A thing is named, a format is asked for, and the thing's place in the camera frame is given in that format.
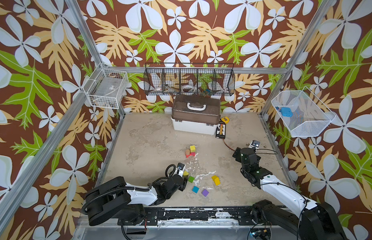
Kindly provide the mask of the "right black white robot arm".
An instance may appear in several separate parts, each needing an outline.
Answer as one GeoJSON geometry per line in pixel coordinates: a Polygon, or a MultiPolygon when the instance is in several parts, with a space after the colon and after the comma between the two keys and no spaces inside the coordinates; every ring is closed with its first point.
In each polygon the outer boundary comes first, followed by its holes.
{"type": "Polygon", "coordinates": [[[347,238],[334,208],[304,197],[285,185],[269,170],[260,167],[257,149],[236,148],[233,158],[241,164],[241,174],[248,182],[281,202],[286,210],[267,200],[252,205],[255,224],[277,225],[299,240],[345,240],[347,238]]]}

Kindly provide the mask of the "red wood block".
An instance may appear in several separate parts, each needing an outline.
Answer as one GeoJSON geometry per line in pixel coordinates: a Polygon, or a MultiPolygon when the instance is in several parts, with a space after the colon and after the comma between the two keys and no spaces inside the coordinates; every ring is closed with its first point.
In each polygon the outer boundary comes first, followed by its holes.
{"type": "Polygon", "coordinates": [[[187,154],[187,155],[186,155],[186,158],[189,158],[189,157],[191,157],[191,156],[195,157],[195,156],[196,156],[196,153],[192,152],[192,153],[190,153],[190,154],[187,154]]]}

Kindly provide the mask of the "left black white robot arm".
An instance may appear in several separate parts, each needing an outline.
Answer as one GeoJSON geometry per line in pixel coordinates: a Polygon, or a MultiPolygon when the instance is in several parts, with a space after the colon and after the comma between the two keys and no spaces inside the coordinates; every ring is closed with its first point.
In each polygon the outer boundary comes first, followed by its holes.
{"type": "Polygon", "coordinates": [[[87,192],[81,211],[87,215],[90,226],[100,225],[117,214],[137,225],[145,217],[144,206],[163,204],[175,192],[182,192],[187,182],[187,178],[173,175],[141,187],[126,183],[123,177],[116,177],[87,192]]]}

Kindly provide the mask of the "purple wood cube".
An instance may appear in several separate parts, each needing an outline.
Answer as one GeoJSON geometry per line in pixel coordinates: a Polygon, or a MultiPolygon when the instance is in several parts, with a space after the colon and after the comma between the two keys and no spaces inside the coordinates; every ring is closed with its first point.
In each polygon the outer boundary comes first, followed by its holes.
{"type": "Polygon", "coordinates": [[[207,197],[208,195],[209,195],[209,191],[207,190],[207,189],[203,189],[203,191],[202,191],[202,195],[204,196],[204,197],[207,197]]]}

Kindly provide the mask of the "yellow wood block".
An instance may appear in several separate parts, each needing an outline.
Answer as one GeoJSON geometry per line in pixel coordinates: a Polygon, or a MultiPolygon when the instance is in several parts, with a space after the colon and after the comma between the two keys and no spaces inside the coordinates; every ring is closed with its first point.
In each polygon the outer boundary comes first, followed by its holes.
{"type": "Polygon", "coordinates": [[[218,176],[212,176],[212,180],[216,186],[221,184],[220,178],[218,176]]]}

